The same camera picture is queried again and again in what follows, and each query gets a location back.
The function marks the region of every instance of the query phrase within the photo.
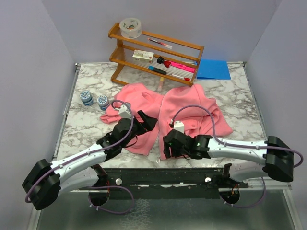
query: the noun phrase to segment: blue jar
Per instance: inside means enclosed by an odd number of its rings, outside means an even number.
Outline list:
[[[105,111],[110,105],[110,101],[109,101],[108,97],[105,96],[105,95],[98,96],[97,97],[97,103],[98,103],[98,105],[99,105],[99,107],[102,111]]]
[[[83,91],[80,93],[80,99],[85,106],[92,106],[94,104],[94,100],[91,92]]]

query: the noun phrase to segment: wooden shelf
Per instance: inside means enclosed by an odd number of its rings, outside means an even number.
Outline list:
[[[132,68],[135,68],[135,69],[139,69],[139,70],[157,75],[159,77],[167,78],[167,79],[170,79],[170,80],[173,80],[173,81],[181,82],[183,84],[192,86],[194,81],[195,81],[196,73],[197,73],[198,66],[199,66],[200,61],[201,61],[201,56],[202,56],[202,53],[203,53],[203,50],[204,50],[204,46],[198,46],[198,45],[195,45],[195,44],[192,44],[192,43],[180,41],[180,40],[177,40],[177,39],[169,38],[169,37],[166,37],[166,36],[154,34],[154,33],[147,32],[147,31],[142,31],[142,35],[154,37],[154,38],[157,38],[157,39],[162,39],[162,40],[165,40],[165,41],[168,41],[168,42],[171,42],[171,43],[174,43],[174,44],[178,44],[178,45],[181,45],[181,46],[186,46],[186,47],[189,47],[189,48],[192,48],[192,49],[199,50],[199,52],[198,52],[197,57],[193,57],[193,56],[190,56],[190,55],[179,53],[177,51],[173,51],[171,49],[163,48],[161,46],[154,46],[154,45],[151,45],[151,44],[148,44],[148,43],[145,43],[145,42],[142,42],[142,41],[138,41],[138,40],[135,40],[135,39],[124,38],[123,36],[120,35],[119,23],[116,23],[108,33],[109,38],[117,39],[117,47],[113,51],[112,55],[110,56],[110,61],[116,62],[118,64],[118,67],[117,67],[116,71],[114,72],[114,74],[112,75],[111,81],[119,83],[119,84],[124,84],[124,85],[128,84],[124,81],[117,80],[116,78],[117,78],[118,74],[121,72],[121,70],[123,69],[124,66],[129,66],[129,67],[132,67]],[[176,56],[176,57],[185,58],[185,59],[194,61],[197,64],[194,65],[194,64],[191,64],[191,63],[186,63],[186,62],[183,62],[181,60],[177,60],[177,59],[174,59],[174,58],[170,58],[170,57],[166,57],[164,55],[158,55],[158,54],[154,55],[153,63],[151,63],[151,64],[143,63],[143,62],[140,62],[140,61],[134,61],[134,59],[132,58],[133,52],[134,52],[134,50],[136,50],[136,49],[139,50],[140,48],[134,48],[132,46],[124,45],[123,41],[129,42],[129,43],[132,43],[132,44],[136,44],[136,45],[139,45],[139,46],[143,46],[144,48],[150,48],[150,49],[153,49],[153,50],[157,50],[157,51],[160,51],[160,52],[163,52],[163,53],[166,53],[166,54],[171,54],[171,55]],[[195,68],[195,71],[194,71],[194,73],[191,73],[191,72],[188,72],[188,71],[185,71],[185,70],[182,70],[182,69],[178,69],[178,68],[175,68],[175,67],[172,67],[172,66],[170,66],[170,68],[166,68],[163,64],[158,64],[156,62],[156,60],[159,56],[162,56],[165,60],[173,61],[173,62],[176,62],[176,63],[180,63],[180,64],[183,64],[183,65]],[[162,69],[169,74],[177,74],[177,75],[182,76],[182,77],[190,78],[191,80],[185,81],[185,80],[173,77],[173,76],[168,75],[168,74],[163,75],[163,74],[160,74],[160,73],[157,73],[157,72],[153,72],[153,71],[148,69],[149,65],[157,67],[159,69]]]

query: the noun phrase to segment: pink cloth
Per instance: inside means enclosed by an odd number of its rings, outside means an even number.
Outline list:
[[[122,100],[124,102],[131,103],[131,109],[135,117],[142,121],[138,115],[138,111],[142,110],[146,115],[154,118],[158,118],[161,101],[163,95],[148,90],[143,84],[129,84],[125,85],[119,93],[114,96],[115,99]],[[120,107],[121,103],[114,103],[115,107]],[[112,123],[120,120],[118,111],[114,110],[111,106],[106,109],[106,113],[100,116],[100,119],[104,123]],[[127,148],[129,152],[148,155],[150,149],[154,146],[155,140],[157,139],[159,133],[159,124],[155,125],[153,131],[147,132],[141,136],[138,136],[138,141],[135,145]],[[135,142],[135,138],[131,140],[129,144]]]
[[[233,132],[218,108],[216,100],[214,98],[207,98],[200,85],[171,89],[163,96],[157,92],[146,89],[144,85],[140,83],[129,84],[124,86],[122,90],[115,95],[115,99],[131,103],[133,114],[138,120],[141,120],[137,114],[139,110],[143,110],[148,116],[158,118],[158,123],[152,132],[139,136],[137,143],[127,148],[128,151],[133,153],[148,155],[159,134],[161,159],[166,159],[163,154],[163,137],[171,130],[168,124],[175,113],[186,105],[196,104],[207,108],[213,114],[215,130],[218,136],[229,135]],[[120,107],[120,103],[115,103],[115,106]],[[118,112],[110,106],[100,119],[105,123],[111,123],[119,121],[120,117]],[[185,133],[191,137],[198,134],[212,135],[210,116],[199,108],[187,108],[183,110],[178,114],[176,120],[180,120],[184,123]]]
[[[229,135],[233,132],[217,106],[216,99],[207,98],[201,85],[194,84],[191,87],[185,86],[171,89],[162,100],[158,118],[161,159],[166,159],[163,154],[163,137],[171,131],[171,127],[168,124],[179,109],[191,104],[200,105],[211,112],[214,117],[215,132],[218,136]],[[184,109],[177,115],[176,120],[183,122],[186,135],[191,137],[199,134],[213,135],[211,118],[208,113],[200,108]]]

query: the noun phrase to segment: tape roll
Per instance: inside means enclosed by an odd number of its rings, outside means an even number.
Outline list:
[[[126,18],[119,24],[121,35],[128,39],[134,39],[142,34],[141,21],[136,18]]]

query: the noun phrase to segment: marble surface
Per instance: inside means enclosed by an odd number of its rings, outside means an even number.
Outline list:
[[[114,124],[108,125],[100,121],[103,112],[97,103],[85,107],[79,98],[80,92],[89,90],[96,101],[97,96],[105,94],[110,98],[118,93],[122,85],[112,83],[110,78],[116,69],[116,63],[82,64],[74,90],[71,106],[58,151],[57,159],[63,159],[91,146],[97,139],[112,131]],[[231,80],[196,80],[195,84],[204,87],[208,97],[214,97],[226,121],[234,132],[225,137],[233,140],[254,141],[264,138],[260,120],[252,98],[243,64],[229,64]],[[119,80],[128,83],[143,83],[148,89],[156,90],[160,78],[133,68],[124,67]],[[181,83],[165,80],[162,94],[174,87],[184,86]],[[148,156],[130,153],[123,149],[122,153],[103,163],[104,168],[182,168],[182,167],[223,167],[224,164],[242,162],[229,158],[219,159],[168,159],[157,163],[160,156],[158,142],[151,149]]]

